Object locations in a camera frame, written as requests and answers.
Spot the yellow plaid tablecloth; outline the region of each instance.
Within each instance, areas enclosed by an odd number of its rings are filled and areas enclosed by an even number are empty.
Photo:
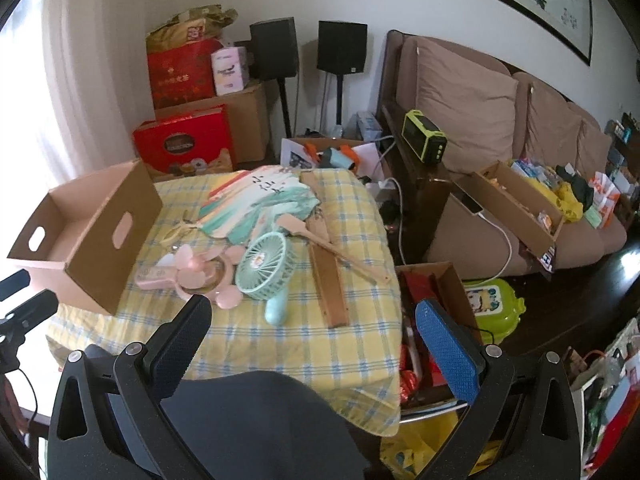
[[[385,230],[365,187],[345,170],[318,170],[322,210],[333,243],[395,277]],[[138,255],[116,316],[61,304],[47,329],[49,348],[62,366],[69,352],[95,344],[117,354],[132,341],[145,342],[184,306],[172,290],[142,291],[133,283],[140,266],[154,265],[166,251],[159,241],[183,213],[197,218],[208,193],[231,176],[207,175],[157,184],[164,207]],[[372,285],[340,265],[350,325],[326,328],[306,242],[293,238],[298,256],[289,284],[289,317],[275,328],[264,320],[264,302],[245,298],[233,310],[213,309],[206,338],[185,375],[211,379],[250,370],[275,370],[307,384],[333,409],[373,434],[398,430],[401,313],[398,282]],[[196,250],[215,242],[200,231],[182,240]]]

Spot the white curtain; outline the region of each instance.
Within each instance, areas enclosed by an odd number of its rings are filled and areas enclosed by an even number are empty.
[[[42,0],[21,0],[0,31],[0,74],[3,258],[47,189],[74,176],[49,97]],[[9,273],[4,265],[0,279]]]
[[[144,37],[145,0],[21,0],[0,31],[0,279],[48,189],[135,158],[154,118]]]

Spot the speaker stand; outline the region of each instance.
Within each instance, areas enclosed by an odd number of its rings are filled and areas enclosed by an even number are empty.
[[[291,138],[291,121],[289,119],[289,105],[287,104],[287,88],[284,85],[284,78],[279,77],[278,88],[280,89],[280,102],[282,103],[282,117],[284,118],[284,131],[287,139]]]
[[[342,85],[344,83],[344,76],[342,74],[336,74],[335,78],[338,87],[338,97],[335,104],[335,123],[342,125]]]

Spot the red box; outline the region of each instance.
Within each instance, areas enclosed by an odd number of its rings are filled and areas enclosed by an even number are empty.
[[[222,47],[222,43],[212,38],[147,54],[154,108],[214,97],[211,54]]]
[[[147,121],[133,132],[133,140],[145,163],[174,176],[220,173],[221,166],[235,162],[225,105]]]

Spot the wooden floor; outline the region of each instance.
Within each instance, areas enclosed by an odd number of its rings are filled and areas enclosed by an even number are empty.
[[[640,308],[640,230],[626,246],[597,264],[559,270],[548,282],[541,274],[508,278],[527,311],[500,345],[511,355],[560,355],[568,346],[580,354],[604,349]]]

